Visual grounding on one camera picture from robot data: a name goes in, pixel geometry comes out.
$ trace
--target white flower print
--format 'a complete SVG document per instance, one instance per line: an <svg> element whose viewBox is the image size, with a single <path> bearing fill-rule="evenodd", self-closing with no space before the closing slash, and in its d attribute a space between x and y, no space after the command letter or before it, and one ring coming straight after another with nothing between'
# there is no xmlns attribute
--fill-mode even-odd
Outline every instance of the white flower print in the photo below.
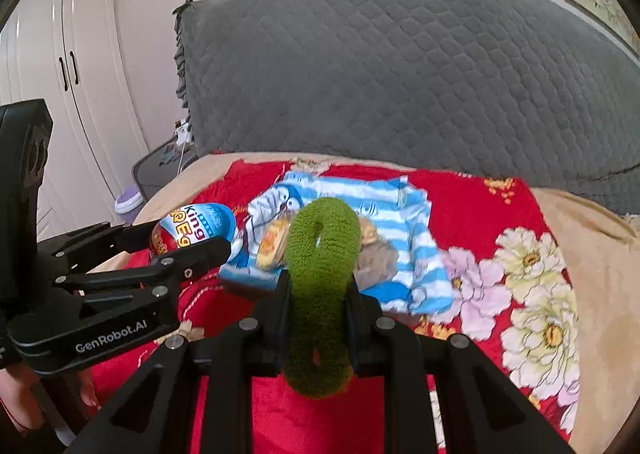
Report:
<svg viewBox="0 0 640 454"><path fill-rule="evenodd" d="M553 285L557 275L566 268L564 258L551 234L536 238L533 230L523 227L505 229L497 237L494 259L507 274L505 285L513 291L513 298L522 303L529 291L538 285Z"/></svg>
<svg viewBox="0 0 640 454"><path fill-rule="evenodd" d="M578 396L580 393L580 382L574 380L568 385L562 386L558 393L558 405L568 406L560 419L560 428L570 433L574 429L575 415L578 411Z"/></svg>
<svg viewBox="0 0 640 454"><path fill-rule="evenodd" d="M578 379L577 311L571 285L556 274L552 287L532 288L525 307L511 312L513 326L500 334L502 365L518 387L545 400Z"/></svg>
<svg viewBox="0 0 640 454"><path fill-rule="evenodd" d="M439 449L444 449L444 429L442 427L442 416L440 415L440 402L438 401L438 394L435 389L429 391L429 398L431 400L433 424L436 429L436 442L438 442Z"/></svg>
<svg viewBox="0 0 640 454"><path fill-rule="evenodd" d="M487 340L495 326L495 316L511 304L511 291L498 285L504 275L497 261L482 259L476 264L471 251L451 247L442 254L454 289L451 308L429 316L433 323L450 323L460 315L462 333L474 340Z"/></svg>

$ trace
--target bedsheet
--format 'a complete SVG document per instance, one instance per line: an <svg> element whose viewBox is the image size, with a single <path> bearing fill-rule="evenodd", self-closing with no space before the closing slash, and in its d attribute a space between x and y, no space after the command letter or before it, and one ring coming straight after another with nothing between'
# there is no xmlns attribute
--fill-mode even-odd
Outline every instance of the bedsheet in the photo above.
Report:
<svg viewBox="0 0 640 454"><path fill-rule="evenodd" d="M289 161L257 165L237 161L194 202L224 203L241 219L251 198L290 166ZM402 171L343 165L330 167L324 174L371 180L391 179ZM445 251L456 288L454 307L446 314L421 319L416 333L437 338L455 331L470 335L568 437L578 394L575 294L534 196L517 179L496 181L427 171L410 172L408 179L430 193L430 228ZM147 261L145 253L134 254L129 266ZM210 336L244 317L250 303L228 293L209 275L183 291L178 310L181 320L190 320ZM98 397L107 398L154 348L148 344L96 366ZM545 363L548 358L553 361ZM205 390L202 386L200 412ZM434 391L431 396L436 432L442 440ZM256 452L382 452L382 419L380 380L354 379L347 392L323 402L296 395L280 378L254 382ZM196 426L194 448L198 438Z"/></svg>
<svg viewBox="0 0 640 454"><path fill-rule="evenodd" d="M325 165L360 163L411 170L392 163L312 153L207 155L149 200L136 222L158 219L193 199L240 158L248 163L314 160ZM572 272L580 308L580 348L594 352L582 358L580 405L570 444L577 454L602 454L640 395L640 320L636 317L640 240L633 228L596 203L559 190L533 188L532 192ZM123 268L129 259L129 254L121 253L99 269ZM616 340L622 334L625 340Z"/></svg>

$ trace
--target kinder joy egg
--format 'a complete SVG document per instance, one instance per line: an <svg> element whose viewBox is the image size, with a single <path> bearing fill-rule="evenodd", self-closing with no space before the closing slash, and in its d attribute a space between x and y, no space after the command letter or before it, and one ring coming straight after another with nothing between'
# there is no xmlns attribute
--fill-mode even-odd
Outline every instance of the kinder joy egg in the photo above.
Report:
<svg viewBox="0 0 640 454"><path fill-rule="evenodd" d="M236 232L236 218L231 209L220 203L197 203L169 212L151 232L152 254L166 252L222 236L231 242Z"/></svg>

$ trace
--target purple trash can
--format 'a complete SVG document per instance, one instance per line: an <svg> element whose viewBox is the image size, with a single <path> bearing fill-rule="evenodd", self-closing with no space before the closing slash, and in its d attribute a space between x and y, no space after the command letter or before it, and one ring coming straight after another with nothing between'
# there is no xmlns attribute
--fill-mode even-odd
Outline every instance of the purple trash can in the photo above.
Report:
<svg viewBox="0 0 640 454"><path fill-rule="evenodd" d="M129 189L118 196L115 209L125 223L133 225L136 216L144 205L145 199L140 194L138 187L129 187Z"/></svg>

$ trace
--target cartoon print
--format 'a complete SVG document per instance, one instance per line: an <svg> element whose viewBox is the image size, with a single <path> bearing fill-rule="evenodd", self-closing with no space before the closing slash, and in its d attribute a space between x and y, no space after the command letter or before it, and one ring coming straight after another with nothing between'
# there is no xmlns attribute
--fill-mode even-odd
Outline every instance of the cartoon print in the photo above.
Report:
<svg viewBox="0 0 640 454"><path fill-rule="evenodd" d="M257 288L273 289L281 269L265 272L250 265L269 223L285 213L296 213L304 203L292 185L276 183L247 206L244 228L236 229L231 242L231 255L220 268L220 276L236 283L248 283Z"/></svg>
<svg viewBox="0 0 640 454"><path fill-rule="evenodd" d="M249 204L245 228L249 254L258 252L264 233L274 219L283 212L298 212L304 204L298 189L292 185L274 184Z"/></svg>

